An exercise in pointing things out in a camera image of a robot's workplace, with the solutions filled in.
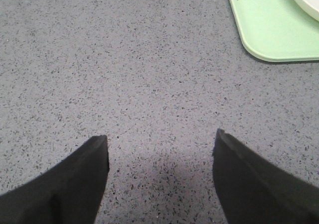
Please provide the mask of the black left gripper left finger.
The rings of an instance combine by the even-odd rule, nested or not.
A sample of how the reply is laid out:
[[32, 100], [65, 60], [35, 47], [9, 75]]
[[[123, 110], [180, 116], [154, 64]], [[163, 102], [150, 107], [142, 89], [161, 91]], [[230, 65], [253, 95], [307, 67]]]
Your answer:
[[93, 136], [66, 159], [0, 197], [2, 224], [92, 224], [109, 173], [105, 135]]

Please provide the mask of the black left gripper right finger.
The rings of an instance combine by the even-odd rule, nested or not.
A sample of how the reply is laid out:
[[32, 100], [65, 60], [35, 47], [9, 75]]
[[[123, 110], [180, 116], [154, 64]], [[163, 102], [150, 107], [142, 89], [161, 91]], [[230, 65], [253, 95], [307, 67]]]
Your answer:
[[319, 189], [218, 129], [213, 182], [229, 224], [317, 224]]

